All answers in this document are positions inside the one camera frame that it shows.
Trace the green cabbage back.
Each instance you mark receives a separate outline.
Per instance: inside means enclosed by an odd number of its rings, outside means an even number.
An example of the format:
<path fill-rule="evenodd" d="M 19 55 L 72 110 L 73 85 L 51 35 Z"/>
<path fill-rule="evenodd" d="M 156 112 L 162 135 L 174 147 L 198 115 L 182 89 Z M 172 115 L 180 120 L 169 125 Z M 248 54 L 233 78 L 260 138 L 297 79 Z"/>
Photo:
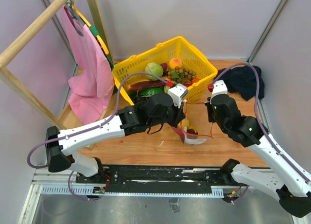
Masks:
<path fill-rule="evenodd" d="M 156 75 L 158 77 L 162 77 L 164 70 L 160 64 L 158 64 L 156 62 L 151 62 L 151 63 L 147 64 L 144 72 Z"/>

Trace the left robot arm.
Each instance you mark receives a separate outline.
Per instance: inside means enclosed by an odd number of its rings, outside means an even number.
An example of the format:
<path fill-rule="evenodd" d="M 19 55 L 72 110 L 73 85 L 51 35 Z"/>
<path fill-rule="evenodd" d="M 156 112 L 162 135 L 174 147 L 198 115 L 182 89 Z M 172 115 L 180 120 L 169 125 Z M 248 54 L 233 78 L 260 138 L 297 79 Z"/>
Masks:
<path fill-rule="evenodd" d="M 61 131 L 51 127 L 47 130 L 46 144 L 48 171 L 72 170 L 99 183 L 104 178 L 101 161 L 80 154 L 80 149 L 107 139 L 151 134 L 151 128 L 157 125 L 167 123 L 176 127 L 184 118 L 183 95 L 160 92 L 101 121 Z"/>

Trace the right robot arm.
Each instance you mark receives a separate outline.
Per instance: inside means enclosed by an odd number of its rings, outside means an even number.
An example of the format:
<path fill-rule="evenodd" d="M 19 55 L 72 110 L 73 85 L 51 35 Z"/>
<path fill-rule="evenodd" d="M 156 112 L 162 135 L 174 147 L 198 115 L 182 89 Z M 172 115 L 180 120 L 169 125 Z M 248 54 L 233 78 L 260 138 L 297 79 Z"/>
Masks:
<path fill-rule="evenodd" d="M 256 118 L 241 115 L 236 101 L 227 94 L 209 97 L 205 106 L 209 122 L 218 124 L 223 133 L 258 155 L 275 173 L 268 176 L 229 159 L 220 168 L 221 181 L 252 186 L 276 199 L 295 217 L 310 214 L 311 174 L 277 144 L 267 128 Z"/>

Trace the clear zip top bag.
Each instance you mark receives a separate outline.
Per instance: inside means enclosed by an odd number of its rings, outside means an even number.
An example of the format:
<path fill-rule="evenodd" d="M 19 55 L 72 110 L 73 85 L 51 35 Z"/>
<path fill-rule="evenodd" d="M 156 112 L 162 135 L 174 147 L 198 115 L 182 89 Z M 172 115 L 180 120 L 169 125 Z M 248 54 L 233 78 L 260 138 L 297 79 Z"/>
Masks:
<path fill-rule="evenodd" d="M 185 145 L 201 145 L 213 140 L 213 123 L 208 120 L 207 107 L 204 102 L 189 103 L 184 100 L 185 118 L 172 130 Z"/>

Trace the red chili pepper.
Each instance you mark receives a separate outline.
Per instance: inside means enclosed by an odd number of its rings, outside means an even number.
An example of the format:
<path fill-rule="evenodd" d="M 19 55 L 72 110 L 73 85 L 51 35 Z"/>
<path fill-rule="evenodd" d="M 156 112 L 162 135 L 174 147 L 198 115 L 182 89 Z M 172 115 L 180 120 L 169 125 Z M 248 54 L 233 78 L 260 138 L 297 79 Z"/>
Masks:
<path fill-rule="evenodd" d="M 184 130 L 181 129 L 181 128 L 179 128 L 179 127 L 176 127 L 176 128 L 174 129 L 174 131 L 175 131 L 175 133 L 176 133 L 177 135 L 179 135 L 181 138 L 184 138 L 184 137 L 187 135 L 187 133 L 184 132 Z"/>

